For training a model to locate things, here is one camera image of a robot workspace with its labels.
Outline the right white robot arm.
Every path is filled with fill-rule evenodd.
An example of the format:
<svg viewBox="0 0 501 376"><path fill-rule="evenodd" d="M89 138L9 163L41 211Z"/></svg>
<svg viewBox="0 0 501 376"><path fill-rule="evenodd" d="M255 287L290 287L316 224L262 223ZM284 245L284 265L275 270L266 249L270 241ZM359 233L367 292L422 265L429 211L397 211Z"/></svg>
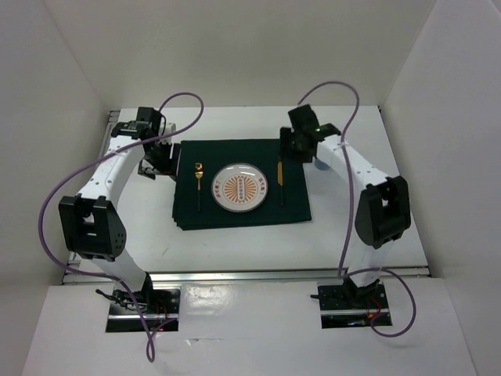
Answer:
<svg viewBox="0 0 501 376"><path fill-rule="evenodd" d="M349 193L350 245L348 280L341 289L345 304L358 307L379 279L393 243L411 225L408 183L369 163L332 124L321 125L309 105L288 112L291 126L279 132L280 156L299 163L319 161L336 172Z"/></svg>

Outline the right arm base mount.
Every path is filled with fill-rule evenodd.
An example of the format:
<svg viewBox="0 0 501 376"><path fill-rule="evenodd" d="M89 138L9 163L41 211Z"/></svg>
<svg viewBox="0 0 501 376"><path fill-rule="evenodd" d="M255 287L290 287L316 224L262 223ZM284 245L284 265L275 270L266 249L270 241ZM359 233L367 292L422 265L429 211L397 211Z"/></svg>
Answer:
<svg viewBox="0 0 501 376"><path fill-rule="evenodd" d="M322 329L369 327L372 319L376 327L392 325L386 290L381 283L368 294L353 299L342 285L320 285L310 298L319 303Z"/></svg>

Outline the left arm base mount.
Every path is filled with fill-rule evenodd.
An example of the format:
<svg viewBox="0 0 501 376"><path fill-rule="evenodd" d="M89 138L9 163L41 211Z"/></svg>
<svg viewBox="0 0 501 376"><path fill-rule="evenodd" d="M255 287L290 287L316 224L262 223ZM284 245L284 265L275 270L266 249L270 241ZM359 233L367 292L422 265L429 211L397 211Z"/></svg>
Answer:
<svg viewBox="0 0 501 376"><path fill-rule="evenodd" d="M113 290L112 293L105 293L101 289L96 289L96 294L105 298L110 303L106 333L133 333L143 331L138 311L127 293L119 290ZM146 321L146 326L150 331L178 331L178 314L181 300L180 287L154 290L153 297L149 302L147 302L144 297L141 297L138 292L135 293L135 296L138 300L140 311Z"/></svg>

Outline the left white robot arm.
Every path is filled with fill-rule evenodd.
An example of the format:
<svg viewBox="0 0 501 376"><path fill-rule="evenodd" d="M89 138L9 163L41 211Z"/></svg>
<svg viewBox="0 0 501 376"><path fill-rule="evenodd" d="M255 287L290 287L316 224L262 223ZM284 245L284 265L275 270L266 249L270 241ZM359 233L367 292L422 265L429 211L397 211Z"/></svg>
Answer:
<svg viewBox="0 0 501 376"><path fill-rule="evenodd" d="M63 235L70 251L91 261L106 275L115 276L131 289L127 303L138 313L153 308L155 293L148 287L147 272L126 250L127 233L117 212L122 191L134 170L155 179L175 178L181 147L170 138L119 151L135 142L164 136L176 127L152 107L140 107L135 120L113 128L106 154L90 180L74 196L59 201Z"/></svg>

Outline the dark green cloth napkin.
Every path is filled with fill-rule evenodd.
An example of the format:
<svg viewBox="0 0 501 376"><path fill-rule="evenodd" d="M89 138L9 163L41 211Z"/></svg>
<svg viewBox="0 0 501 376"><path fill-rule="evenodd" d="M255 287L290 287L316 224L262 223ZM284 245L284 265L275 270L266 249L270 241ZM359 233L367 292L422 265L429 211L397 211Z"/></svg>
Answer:
<svg viewBox="0 0 501 376"><path fill-rule="evenodd" d="M279 204L278 139L190 140L181 142L172 218L182 230L208 230L245 226L271 226L312 219L302 164L283 162L285 205ZM196 209L195 163L201 162L201 212ZM235 213L216 204L211 195L215 174L226 165L246 163L259 168L268 180L264 203L253 211Z"/></svg>

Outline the orange sunburst patterned plate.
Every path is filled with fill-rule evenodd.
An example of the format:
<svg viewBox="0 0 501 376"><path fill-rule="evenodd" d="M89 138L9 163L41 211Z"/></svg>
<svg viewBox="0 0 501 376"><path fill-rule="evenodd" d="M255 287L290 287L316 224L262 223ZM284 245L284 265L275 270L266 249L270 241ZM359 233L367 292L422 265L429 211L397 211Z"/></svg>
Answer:
<svg viewBox="0 0 501 376"><path fill-rule="evenodd" d="M252 164L228 164L211 182L211 195L228 212L251 212L261 206L269 191L265 174Z"/></svg>

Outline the gold knife black handle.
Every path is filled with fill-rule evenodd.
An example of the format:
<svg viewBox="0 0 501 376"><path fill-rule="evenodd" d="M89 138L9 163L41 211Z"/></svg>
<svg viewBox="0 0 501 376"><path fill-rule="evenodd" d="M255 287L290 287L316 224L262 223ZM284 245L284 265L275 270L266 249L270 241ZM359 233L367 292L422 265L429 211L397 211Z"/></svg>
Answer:
<svg viewBox="0 0 501 376"><path fill-rule="evenodd" d="M285 193L283 188L283 158L279 157L277 163L277 183L279 185L279 204L281 207L285 205Z"/></svg>

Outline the gold fork black handle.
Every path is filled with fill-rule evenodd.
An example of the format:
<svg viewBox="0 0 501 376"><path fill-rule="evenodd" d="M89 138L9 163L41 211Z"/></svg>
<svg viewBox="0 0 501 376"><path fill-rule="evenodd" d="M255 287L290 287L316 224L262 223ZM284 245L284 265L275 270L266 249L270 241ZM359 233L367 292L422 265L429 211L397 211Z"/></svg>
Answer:
<svg viewBox="0 0 501 376"><path fill-rule="evenodd" d="M202 204L202 200L201 200L201 180L204 176L204 168L203 168L203 164L201 162L196 162L195 163L195 177L196 177L196 181L197 181L197 188L196 188L196 191L197 191L197 196L196 196L196 209L198 212L201 212L201 204Z"/></svg>

